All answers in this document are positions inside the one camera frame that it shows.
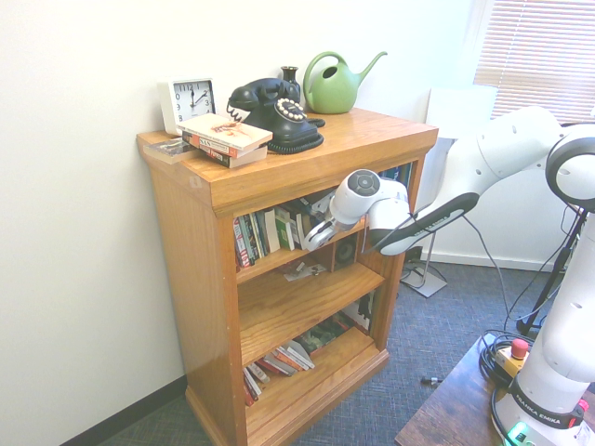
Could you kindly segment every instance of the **window blinds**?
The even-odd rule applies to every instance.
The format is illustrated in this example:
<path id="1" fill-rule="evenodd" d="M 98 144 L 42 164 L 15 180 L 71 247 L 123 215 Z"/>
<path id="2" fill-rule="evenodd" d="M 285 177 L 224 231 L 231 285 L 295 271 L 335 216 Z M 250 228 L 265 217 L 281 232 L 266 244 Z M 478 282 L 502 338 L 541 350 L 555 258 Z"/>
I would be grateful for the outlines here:
<path id="1" fill-rule="evenodd" d="M 595 1 L 495 0 L 475 84 L 498 88 L 493 118 L 539 105 L 595 121 Z"/>

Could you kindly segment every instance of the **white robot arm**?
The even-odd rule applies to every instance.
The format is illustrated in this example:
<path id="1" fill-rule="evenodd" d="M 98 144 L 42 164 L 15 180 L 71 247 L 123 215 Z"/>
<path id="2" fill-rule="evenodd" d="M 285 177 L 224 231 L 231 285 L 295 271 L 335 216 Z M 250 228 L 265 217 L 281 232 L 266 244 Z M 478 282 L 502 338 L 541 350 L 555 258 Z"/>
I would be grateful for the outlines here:
<path id="1" fill-rule="evenodd" d="M 368 214 L 370 243 L 383 255 L 398 255 L 463 216 L 497 181 L 545 157 L 551 190 L 566 203 L 595 212 L 595 125 L 569 128 L 565 132 L 539 107 L 495 119 L 477 136 L 453 145 L 436 199 L 413 214 L 401 183 L 368 170 L 353 172 L 337 188 L 325 222 L 308 234 L 307 248 L 316 249 Z M 519 423 L 530 427 L 530 435 L 525 432 L 517 444 L 595 446 L 584 422 L 558 426 L 572 419 L 595 381 L 594 265 L 595 221 L 588 221 L 514 391 L 496 406 L 505 429 Z M 558 423 L 551 421 L 556 417 Z"/>

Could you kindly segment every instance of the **green watering can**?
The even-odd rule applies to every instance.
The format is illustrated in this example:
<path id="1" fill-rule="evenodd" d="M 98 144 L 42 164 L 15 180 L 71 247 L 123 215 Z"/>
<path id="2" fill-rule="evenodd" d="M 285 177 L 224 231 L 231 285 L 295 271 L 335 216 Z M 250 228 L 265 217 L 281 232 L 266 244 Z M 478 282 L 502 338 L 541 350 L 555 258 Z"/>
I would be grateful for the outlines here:
<path id="1" fill-rule="evenodd" d="M 387 54 L 386 51 L 382 51 L 359 74 L 351 72 L 345 60 L 333 51 L 326 51 L 316 56 L 310 62 L 304 74 L 304 96 L 309 107 L 317 113 L 347 113 L 355 104 L 357 89 L 360 87 L 362 80 L 372 70 L 378 59 Z M 325 68 L 311 81 L 310 74 L 314 65 L 320 59 L 328 56 L 337 58 L 338 64 Z"/>

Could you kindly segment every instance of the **small box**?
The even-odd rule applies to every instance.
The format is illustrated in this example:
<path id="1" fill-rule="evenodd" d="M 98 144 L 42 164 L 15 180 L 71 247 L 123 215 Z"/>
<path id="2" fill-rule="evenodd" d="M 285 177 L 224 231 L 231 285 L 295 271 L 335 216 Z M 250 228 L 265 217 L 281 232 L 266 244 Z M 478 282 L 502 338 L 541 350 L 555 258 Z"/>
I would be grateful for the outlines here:
<path id="1" fill-rule="evenodd" d="M 524 366 L 524 362 L 529 358 L 529 352 L 522 360 L 517 360 L 512 357 L 512 347 L 501 348 L 496 352 L 496 364 L 504 369 L 504 371 L 513 378 Z"/>

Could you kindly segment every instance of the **black vase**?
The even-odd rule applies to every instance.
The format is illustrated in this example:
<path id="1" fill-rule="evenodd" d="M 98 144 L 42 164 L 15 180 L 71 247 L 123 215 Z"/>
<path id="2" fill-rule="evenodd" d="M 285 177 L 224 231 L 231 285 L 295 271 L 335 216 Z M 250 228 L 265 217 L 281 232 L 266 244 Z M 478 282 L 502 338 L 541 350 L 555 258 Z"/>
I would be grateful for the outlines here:
<path id="1" fill-rule="evenodd" d="M 296 71 L 298 70 L 298 67 L 281 67 L 281 70 L 283 70 L 283 80 L 295 85 L 297 88 L 297 92 L 300 94 L 301 97 L 301 87 L 299 86 L 298 81 L 296 80 Z"/>

